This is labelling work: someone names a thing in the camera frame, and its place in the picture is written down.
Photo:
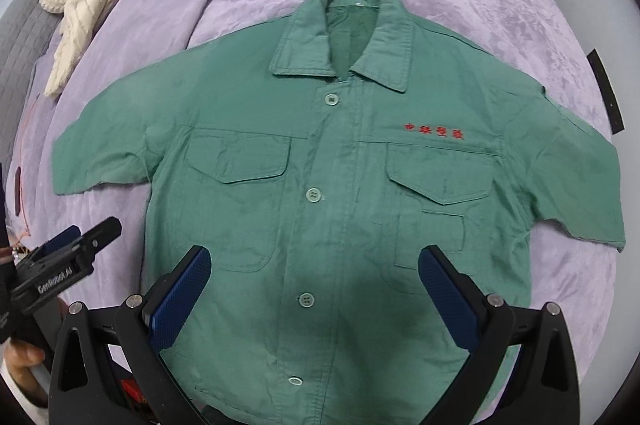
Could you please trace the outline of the person's left hand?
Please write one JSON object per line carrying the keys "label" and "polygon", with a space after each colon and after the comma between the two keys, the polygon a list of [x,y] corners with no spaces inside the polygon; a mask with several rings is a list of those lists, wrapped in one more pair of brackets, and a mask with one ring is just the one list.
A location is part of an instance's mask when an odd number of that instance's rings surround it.
{"label": "person's left hand", "polygon": [[44,359],[43,349],[18,338],[10,338],[4,346],[2,377],[6,385],[16,400],[22,399],[42,409],[48,404],[48,394],[32,374],[32,368]]}

